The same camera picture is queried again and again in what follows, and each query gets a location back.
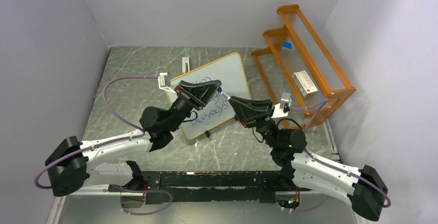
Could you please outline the white blue whiteboard marker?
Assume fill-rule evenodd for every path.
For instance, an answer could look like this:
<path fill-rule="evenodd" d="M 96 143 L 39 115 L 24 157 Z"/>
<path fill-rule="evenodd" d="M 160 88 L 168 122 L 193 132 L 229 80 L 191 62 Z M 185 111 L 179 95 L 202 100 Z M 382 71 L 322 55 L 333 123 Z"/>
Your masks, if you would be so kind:
<path fill-rule="evenodd" d="M 230 96 L 228 94 L 226 94 L 225 92 L 222 91 L 222 95 L 226 98 L 226 99 L 230 99 Z"/>

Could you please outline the yellow-framed whiteboard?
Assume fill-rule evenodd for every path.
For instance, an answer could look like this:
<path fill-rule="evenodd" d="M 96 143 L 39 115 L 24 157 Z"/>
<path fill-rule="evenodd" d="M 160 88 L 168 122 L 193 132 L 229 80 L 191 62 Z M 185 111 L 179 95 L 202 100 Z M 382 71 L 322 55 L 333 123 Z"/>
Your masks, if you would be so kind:
<path fill-rule="evenodd" d="M 177 76 L 171 79 L 170 85 L 175 88 L 180 81 L 205 83 L 216 79 L 222 82 L 221 89 L 229 96 L 235 95 L 244 99 L 252 98 L 243 62 L 237 52 Z M 210 131 L 233 119 L 234 116 L 235 113 L 227 98 L 216 92 L 203 110 L 198 111 L 196 115 L 192 114 L 189 122 L 181 124 L 181 129 L 185 137 L 192 140 L 206 131 Z"/>

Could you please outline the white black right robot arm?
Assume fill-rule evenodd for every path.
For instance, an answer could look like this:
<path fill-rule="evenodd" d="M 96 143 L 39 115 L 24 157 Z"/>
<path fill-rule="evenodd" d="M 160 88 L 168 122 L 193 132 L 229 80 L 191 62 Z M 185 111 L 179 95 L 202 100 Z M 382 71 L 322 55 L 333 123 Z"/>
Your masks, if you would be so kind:
<path fill-rule="evenodd" d="M 391 206 L 388 188 L 375 168 L 344 165 L 309 151 L 307 127 L 279 128 L 274 121 L 278 107 L 271 100 L 231 96 L 228 102 L 242 126 L 259 133 L 260 142 L 271 148 L 272 160 L 281 167 L 278 181 L 283 189 L 316 190 L 346 203 L 370 221 L 378 221 L 382 210 Z"/>

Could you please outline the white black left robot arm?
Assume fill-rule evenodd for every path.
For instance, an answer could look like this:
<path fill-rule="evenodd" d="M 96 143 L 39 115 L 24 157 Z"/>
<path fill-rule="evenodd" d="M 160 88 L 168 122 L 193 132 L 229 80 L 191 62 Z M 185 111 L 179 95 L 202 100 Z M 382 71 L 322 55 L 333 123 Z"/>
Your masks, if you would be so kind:
<path fill-rule="evenodd" d="M 132 132 L 99 140 L 65 138 L 44 163 L 44 172 L 50 181 L 47 188 L 55 197 L 67 196 L 92 185 L 117 185 L 131 191 L 143 188 L 143 175 L 136 162 L 111 164 L 109 161 L 167 146 L 173 139 L 173 132 L 194 111 L 205 108 L 221 84 L 217 79 L 203 83 L 179 82 L 173 87 L 177 98 L 169 109 L 145 108 L 140 125 L 123 119 L 135 129 Z"/>

